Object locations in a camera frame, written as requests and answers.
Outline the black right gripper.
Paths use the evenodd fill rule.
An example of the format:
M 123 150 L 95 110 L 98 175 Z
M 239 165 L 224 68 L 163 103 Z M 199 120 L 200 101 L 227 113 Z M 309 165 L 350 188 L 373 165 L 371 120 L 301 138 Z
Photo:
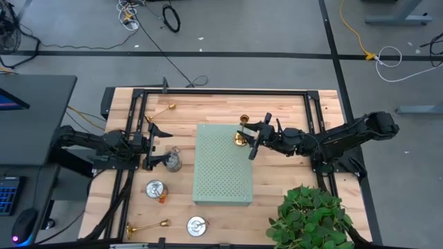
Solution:
M 273 144 L 278 139 L 278 134 L 275 132 L 274 126 L 270 125 L 272 115 L 266 113 L 264 120 L 256 123 L 243 122 L 241 131 L 238 131 L 238 137 L 242 141 L 242 144 L 248 145 L 251 148 L 251 152 L 248 156 L 249 160 L 254 160 L 258 147 L 260 145 L 267 146 L 268 143 Z M 256 131 L 257 133 L 246 133 L 245 129 Z

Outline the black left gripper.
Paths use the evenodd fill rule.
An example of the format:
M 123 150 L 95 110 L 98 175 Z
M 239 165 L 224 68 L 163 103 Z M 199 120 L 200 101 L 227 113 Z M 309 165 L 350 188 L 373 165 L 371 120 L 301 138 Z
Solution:
M 159 138 L 169 138 L 173 137 L 172 134 L 161 131 L 156 124 L 150 122 L 148 124 L 149 138 L 146 138 L 142 133 L 142 123 L 139 122 L 136 126 L 136 131 L 133 135 L 132 147 L 135 154 L 145 154 L 146 157 L 143 159 L 142 168 L 147 171 L 152 171 L 159 163 L 167 164 L 170 158 L 170 153 L 166 153 L 160 156 L 152 156 L 153 149 L 153 131 L 154 136 Z

